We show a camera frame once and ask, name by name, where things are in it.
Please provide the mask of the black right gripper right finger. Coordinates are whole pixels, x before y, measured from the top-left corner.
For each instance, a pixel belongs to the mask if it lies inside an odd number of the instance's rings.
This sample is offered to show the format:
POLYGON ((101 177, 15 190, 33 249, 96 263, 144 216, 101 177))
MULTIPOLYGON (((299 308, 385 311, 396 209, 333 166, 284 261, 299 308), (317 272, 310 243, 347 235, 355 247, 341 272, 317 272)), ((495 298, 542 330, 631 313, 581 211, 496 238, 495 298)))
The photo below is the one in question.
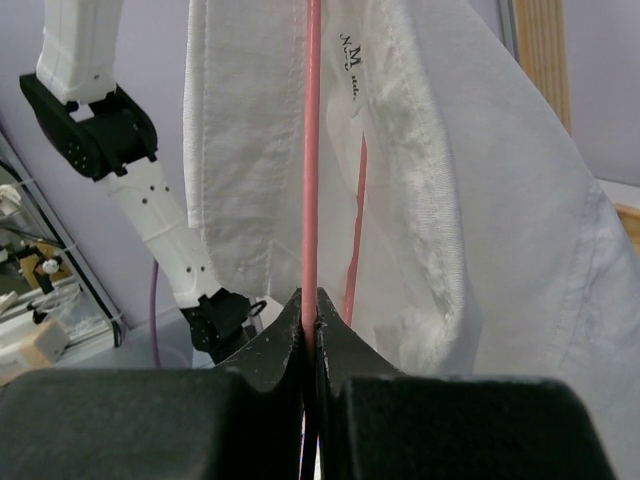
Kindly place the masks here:
POLYGON ((318 295, 326 479, 611 479, 591 417, 545 378, 423 377, 373 350, 318 295))

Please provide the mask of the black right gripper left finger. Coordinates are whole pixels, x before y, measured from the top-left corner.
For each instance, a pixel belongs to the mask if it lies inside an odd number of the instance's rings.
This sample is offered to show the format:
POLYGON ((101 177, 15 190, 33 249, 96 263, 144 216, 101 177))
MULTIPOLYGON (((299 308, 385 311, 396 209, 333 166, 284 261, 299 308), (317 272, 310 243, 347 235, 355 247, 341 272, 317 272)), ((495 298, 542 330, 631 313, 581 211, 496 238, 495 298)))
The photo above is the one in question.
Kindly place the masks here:
POLYGON ((5 479, 295 479, 300 299, 210 369, 43 369, 1 396, 5 479))

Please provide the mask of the white shirt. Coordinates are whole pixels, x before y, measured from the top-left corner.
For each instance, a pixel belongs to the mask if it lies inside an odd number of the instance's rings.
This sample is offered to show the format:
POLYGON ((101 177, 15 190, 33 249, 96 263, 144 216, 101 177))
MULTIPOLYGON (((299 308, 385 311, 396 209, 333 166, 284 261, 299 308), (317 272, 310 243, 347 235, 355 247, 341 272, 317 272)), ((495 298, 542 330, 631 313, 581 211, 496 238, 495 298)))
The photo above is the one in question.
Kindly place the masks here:
MULTIPOLYGON (((639 475, 639 261, 574 142, 463 1, 326 1, 319 282, 418 375, 548 376, 639 475)), ((189 224, 218 282, 299 285, 307 5, 189 5, 189 224)))

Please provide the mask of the pink wire hanger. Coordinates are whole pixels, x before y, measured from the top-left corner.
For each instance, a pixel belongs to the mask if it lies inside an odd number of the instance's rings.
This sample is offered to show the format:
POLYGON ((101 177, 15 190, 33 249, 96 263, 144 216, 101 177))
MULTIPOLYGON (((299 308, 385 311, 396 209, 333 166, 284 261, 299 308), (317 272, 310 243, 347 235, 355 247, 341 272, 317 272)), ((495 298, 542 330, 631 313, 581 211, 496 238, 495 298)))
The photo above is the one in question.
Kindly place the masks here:
POLYGON ((308 387, 304 393, 304 436, 300 477, 312 479, 318 445, 318 414, 315 393, 315 329, 317 313, 319 135, 321 96, 322 3, 307 2, 305 66, 304 162, 302 200, 301 314, 308 356, 308 387))

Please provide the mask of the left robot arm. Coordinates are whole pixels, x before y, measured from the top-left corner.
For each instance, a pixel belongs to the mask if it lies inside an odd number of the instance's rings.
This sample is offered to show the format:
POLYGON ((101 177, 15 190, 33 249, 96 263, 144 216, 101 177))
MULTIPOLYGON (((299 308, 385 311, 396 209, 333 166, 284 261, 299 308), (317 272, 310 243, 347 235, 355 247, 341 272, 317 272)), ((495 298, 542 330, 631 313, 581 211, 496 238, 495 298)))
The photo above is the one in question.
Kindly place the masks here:
POLYGON ((219 364, 255 333, 259 309, 222 288, 157 160, 150 117, 118 85, 119 1, 48 1, 36 70, 20 89, 55 150, 122 209, 169 281, 195 350, 219 364))

